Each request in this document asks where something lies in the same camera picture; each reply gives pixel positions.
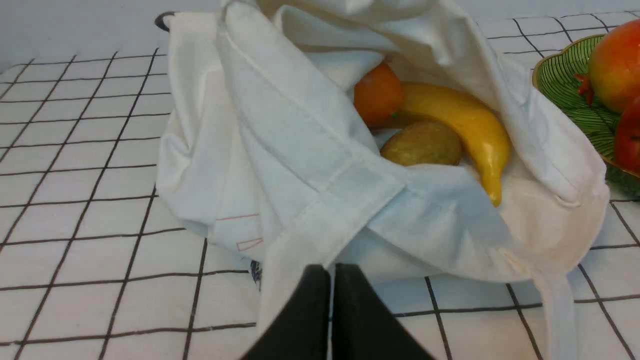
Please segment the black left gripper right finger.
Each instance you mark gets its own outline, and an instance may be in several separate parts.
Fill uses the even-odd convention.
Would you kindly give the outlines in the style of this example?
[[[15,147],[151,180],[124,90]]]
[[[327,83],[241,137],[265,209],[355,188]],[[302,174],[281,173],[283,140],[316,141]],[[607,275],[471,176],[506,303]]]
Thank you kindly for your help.
[[[432,360],[393,316],[356,264],[334,271],[331,351],[334,360]]]

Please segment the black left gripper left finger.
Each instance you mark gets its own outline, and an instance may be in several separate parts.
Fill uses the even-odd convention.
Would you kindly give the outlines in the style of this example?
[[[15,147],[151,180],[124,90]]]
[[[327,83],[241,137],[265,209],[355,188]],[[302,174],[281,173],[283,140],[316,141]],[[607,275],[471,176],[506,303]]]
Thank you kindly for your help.
[[[325,360],[330,285],[322,265],[308,265],[286,305],[242,359]]]

